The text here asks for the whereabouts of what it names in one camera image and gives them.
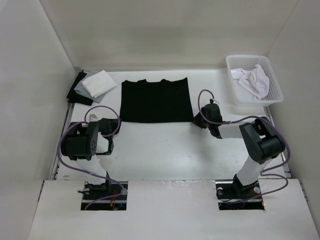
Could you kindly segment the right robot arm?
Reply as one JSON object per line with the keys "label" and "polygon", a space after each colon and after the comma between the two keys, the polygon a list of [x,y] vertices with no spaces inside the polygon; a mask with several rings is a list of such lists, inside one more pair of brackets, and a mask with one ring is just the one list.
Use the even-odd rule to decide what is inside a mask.
{"label": "right robot arm", "polygon": [[216,103],[202,107],[192,123],[201,129],[208,129],[217,139],[241,139],[248,158],[231,184],[216,187],[217,198],[223,201],[246,200],[261,195],[258,178],[265,167],[282,152],[286,145],[283,138],[271,127],[266,117],[255,118],[251,122],[223,121]]}

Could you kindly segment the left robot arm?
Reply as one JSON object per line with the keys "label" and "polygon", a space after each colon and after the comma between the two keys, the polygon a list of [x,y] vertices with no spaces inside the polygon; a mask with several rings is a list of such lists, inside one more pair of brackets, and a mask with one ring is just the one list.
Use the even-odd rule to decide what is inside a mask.
{"label": "left robot arm", "polygon": [[76,171],[86,174],[89,193],[103,200],[112,195],[112,181],[101,166],[99,156],[111,155],[114,149],[113,138],[118,134],[120,126],[118,119],[109,118],[71,122],[60,142],[61,154],[76,162]]}

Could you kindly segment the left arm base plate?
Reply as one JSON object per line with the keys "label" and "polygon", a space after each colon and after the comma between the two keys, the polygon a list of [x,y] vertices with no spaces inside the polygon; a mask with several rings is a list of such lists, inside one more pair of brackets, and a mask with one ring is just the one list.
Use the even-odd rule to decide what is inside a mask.
{"label": "left arm base plate", "polygon": [[100,185],[84,184],[82,195],[82,211],[125,211],[127,209],[128,182],[105,182]]}

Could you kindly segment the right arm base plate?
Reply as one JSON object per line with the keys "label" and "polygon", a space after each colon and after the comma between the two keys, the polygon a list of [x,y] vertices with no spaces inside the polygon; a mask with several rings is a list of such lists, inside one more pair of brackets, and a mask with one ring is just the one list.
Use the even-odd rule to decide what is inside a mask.
{"label": "right arm base plate", "polygon": [[263,198],[261,196],[254,198],[261,194],[258,181],[239,191],[233,181],[216,181],[215,187],[218,208],[221,211],[265,209]]}

